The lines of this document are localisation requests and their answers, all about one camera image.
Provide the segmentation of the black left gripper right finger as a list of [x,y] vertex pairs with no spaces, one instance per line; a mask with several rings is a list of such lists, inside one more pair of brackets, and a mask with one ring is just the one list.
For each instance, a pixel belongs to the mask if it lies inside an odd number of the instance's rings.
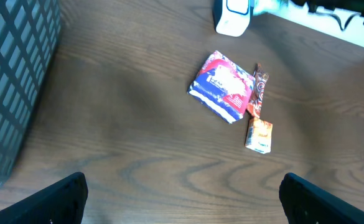
[[364,224],[364,211],[291,172],[279,187],[289,223]]

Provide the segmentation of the orange brown chocolate bar wrapper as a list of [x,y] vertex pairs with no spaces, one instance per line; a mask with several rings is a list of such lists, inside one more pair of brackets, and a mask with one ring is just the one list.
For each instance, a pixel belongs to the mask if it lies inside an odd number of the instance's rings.
[[252,117],[260,118],[264,89],[269,79],[268,73],[263,70],[260,63],[256,64],[254,78],[255,81],[253,91],[246,109],[250,113],[250,115],[252,115]]

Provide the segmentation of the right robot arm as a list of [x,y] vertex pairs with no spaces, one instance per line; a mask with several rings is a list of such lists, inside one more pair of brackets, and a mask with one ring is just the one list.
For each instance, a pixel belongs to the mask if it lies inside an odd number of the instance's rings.
[[307,4],[309,12],[315,12],[317,7],[321,6],[332,11],[338,8],[358,12],[364,17],[364,0],[292,0],[292,2],[298,6]]

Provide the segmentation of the small orange snack pack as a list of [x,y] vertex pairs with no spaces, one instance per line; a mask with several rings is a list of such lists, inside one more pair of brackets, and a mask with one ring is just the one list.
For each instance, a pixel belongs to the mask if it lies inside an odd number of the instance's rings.
[[269,122],[256,117],[250,119],[245,147],[262,154],[270,153],[272,130]]

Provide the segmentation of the red purple snack bag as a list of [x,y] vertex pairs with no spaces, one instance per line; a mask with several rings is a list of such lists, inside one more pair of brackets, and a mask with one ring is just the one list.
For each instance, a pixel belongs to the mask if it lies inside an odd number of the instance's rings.
[[232,124],[244,117],[254,76],[219,51],[206,59],[187,93]]

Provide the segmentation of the teal snack packet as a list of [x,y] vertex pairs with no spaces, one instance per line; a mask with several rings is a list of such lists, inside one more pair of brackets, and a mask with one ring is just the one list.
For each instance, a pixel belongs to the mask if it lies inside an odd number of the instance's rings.
[[252,15],[258,16],[264,13],[278,12],[287,8],[289,0],[253,0]]

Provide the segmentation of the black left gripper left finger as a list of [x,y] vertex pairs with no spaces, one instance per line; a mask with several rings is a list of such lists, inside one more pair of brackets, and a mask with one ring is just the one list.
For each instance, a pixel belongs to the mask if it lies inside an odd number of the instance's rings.
[[88,198],[84,173],[76,172],[0,211],[2,223],[81,223]]

